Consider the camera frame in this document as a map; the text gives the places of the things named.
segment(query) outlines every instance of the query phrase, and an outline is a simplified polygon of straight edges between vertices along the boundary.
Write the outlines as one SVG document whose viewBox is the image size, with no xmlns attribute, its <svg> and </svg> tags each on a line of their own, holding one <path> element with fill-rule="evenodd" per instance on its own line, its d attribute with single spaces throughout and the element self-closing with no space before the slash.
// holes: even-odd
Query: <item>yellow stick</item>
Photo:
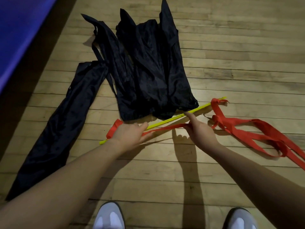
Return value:
<svg viewBox="0 0 305 229">
<path fill-rule="evenodd" d="M 195 108 L 195 109 L 193 109 L 193 110 L 190 110 L 189 112 L 190 112 L 190 113 L 194 113 L 194 112 L 197 112 L 197 111 L 199 111 L 199 110 L 201 110 L 201 109 L 203 109 L 203 108 L 205 108 L 205 107 L 208 107 L 208 106 L 210 106 L 210 105 L 211 105 L 211 103 L 207 103 L 207 104 L 205 104 L 205 105 L 199 106 L 198 108 Z M 177 116 L 175 116 L 175 117 L 169 118 L 169 119 L 167 119 L 167 120 L 164 120 L 164 121 L 155 123 L 155 124 L 153 124 L 153 125 L 151 125 L 151 126 L 148 126 L 147 129 L 146 129 L 146 131 L 147 131 L 147 130 L 150 130 L 150 129 L 152 129 L 152 128 L 161 126 L 161 125 L 163 125 L 163 124 L 172 122 L 172 121 L 174 121 L 174 120 L 176 120 L 176 119 L 179 119 L 179 118 L 181 118 L 181 117 L 184 117 L 184 116 L 185 116 L 185 115 L 182 113 L 182 114 L 180 114 L 180 115 L 177 115 Z M 107 140 L 100 141 L 99 144 L 102 145 L 102 144 L 104 144 L 106 141 L 108 141 L 108 139 L 107 139 Z"/>
</svg>

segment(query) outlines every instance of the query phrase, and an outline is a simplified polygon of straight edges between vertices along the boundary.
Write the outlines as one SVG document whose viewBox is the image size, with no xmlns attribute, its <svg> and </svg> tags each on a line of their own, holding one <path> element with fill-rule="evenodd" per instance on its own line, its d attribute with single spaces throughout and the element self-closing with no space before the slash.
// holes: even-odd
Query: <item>hand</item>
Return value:
<svg viewBox="0 0 305 229">
<path fill-rule="evenodd" d="M 206 123 L 197 120 L 193 113 L 184 112 L 190 122 L 184 127 L 194 144 L 203 151 L 210 151 L 220 145 L 215 133 Z"/>
<path fill-rule="evenodd" d="M 138 123 L 131 125 L 122 124 L 116 129 L 109 142 L 111 141 L 119 145 L 123 153 L 130 151 L 151 137 L 152 132 L 142 136 L 142 133 L 147 129 L 147 127 L 147 122 L 140 126 Z"/>
</svg>

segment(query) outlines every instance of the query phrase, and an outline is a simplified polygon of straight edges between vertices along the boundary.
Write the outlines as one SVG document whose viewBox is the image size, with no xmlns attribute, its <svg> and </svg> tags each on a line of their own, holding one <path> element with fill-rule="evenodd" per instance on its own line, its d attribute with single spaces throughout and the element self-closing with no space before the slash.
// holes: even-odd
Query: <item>right hand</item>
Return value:
<svg viewBox="0 0 305 229">
<path fill-rule="evenodd" d="M 193 113 L 184 112 L 190 122 L 184 127 L 194 144 L 203 151 L 210 151 L 220 145 L 215 133 L 206 123 L 197 120 Z"/>
</svg>

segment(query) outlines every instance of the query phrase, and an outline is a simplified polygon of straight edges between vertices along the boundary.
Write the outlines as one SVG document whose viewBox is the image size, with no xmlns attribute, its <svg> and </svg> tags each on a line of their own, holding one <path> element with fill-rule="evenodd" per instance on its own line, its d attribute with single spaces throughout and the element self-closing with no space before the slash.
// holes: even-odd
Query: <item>left hand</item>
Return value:
<svg viewBox="0 0 305 229">
<path fill-rule="evenodd" d="M 131 125 L 122 124 L 116 129 L 109 141 L 118 143 L 122 152 L 130 151 L 151 138 L 152 132 L 142 136 L 142 133 L 147 129 L 147 127 L 147 122 L 140 126 L 138 123 Z"/>
</svg>

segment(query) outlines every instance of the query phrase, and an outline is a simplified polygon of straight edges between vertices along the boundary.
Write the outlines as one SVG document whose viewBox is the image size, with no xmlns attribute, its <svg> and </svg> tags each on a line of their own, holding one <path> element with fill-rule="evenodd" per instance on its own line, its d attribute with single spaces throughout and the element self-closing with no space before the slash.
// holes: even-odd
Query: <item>sneaker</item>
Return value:
<svg viewBox="0 0 305 229">
<path fill-rule="evenodd" d="M 236 207 L 229 211 L 222 229 L 258 229 L 258 227 L 249 211 Z"/>
<path fill-rule="evenodd" d="M 93 229 L 125 229 L 120 206 L 116 202 L 105 202 L 97 213 Z"/>
</svg>

